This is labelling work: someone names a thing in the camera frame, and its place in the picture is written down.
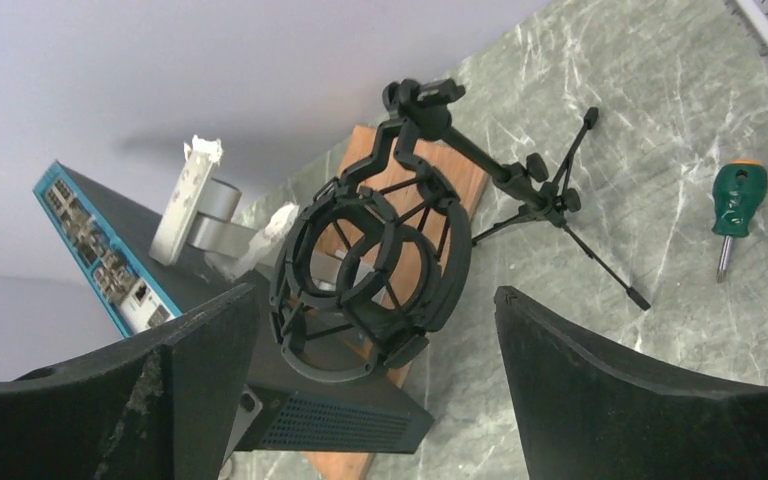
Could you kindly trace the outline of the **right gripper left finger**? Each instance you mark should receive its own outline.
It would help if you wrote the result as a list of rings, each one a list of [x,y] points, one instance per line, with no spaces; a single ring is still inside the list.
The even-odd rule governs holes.
[[[215,479],[258,325],[241,284],[161,326],[0,382],[0,479]]]

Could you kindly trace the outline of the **black tripod shock-mount stand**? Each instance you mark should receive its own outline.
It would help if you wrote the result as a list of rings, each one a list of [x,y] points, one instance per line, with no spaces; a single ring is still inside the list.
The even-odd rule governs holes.
[[[416,153],[419,141],[445,143],[518,202],[495,231],[533,222],[567,230],[567,215],[580,210],[569,184],[577,147],[555,173],[537,153],[499,163],[453,124],[449,107],[465,92],[450,78],[390,83],[382,93],[388,117],[370,154],[330,179],[295,220],[277,257],[270,303],[282,357],[302,376],[350,384],[402,368],[459,301],[480,239],[455,187]],[[330,370],[306,361],[315,339],[308,323],[325,313],[370,342],[362,365]]]

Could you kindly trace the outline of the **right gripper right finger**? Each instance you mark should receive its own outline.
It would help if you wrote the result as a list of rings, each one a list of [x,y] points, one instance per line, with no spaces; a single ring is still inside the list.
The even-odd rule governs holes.
[[[533,479],[768,479],[768,387],[654,359],[510,287],[495,322]]]

